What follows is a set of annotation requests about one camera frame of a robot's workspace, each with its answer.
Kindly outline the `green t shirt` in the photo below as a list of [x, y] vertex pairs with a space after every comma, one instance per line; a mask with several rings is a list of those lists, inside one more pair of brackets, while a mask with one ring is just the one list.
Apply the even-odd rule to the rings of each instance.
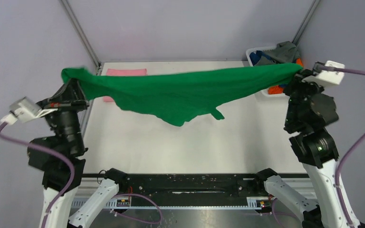
[[88, 100], [111, 97], [124, 111], [154, 115], [180, 127], [197, 116], [224, 119], [218, 107], [280, 84], [302, 67], [295, 63], [226, 68], [149, 76], [95, 76], [84, 68], [65, 68], [63, 82], [79, 81]]

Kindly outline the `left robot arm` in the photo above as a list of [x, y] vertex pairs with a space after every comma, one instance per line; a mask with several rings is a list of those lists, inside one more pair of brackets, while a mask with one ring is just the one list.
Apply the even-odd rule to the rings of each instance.
[[127, 174], [111, 168], [99, 187], [70, 215], [71, 204], [81, 184], [87, 152], [78, 112], [89, 107], [78, 80], [70, 79], [50, 98], [37, 103], [53, 136], [36, 138], [27, 147], [29, 166], [44, 173], [43, 228], [88, 228], [101, 209], [115, 195], [128, 191]]

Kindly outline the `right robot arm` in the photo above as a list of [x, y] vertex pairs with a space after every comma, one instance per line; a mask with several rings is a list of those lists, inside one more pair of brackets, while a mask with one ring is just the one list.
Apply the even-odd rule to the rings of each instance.
[[284, 130], [314, 188], [316, 200], [301, 195], [272, 169], [256, 174], [254, 191], [283, 203], [304, 228], [364, 228], [351, 209], [341, 176], [336, 172], [339, 153], [326, 127], [339, 117], [332, 97], [313, 70], [301, 70], [284, 89], [289, 97]]

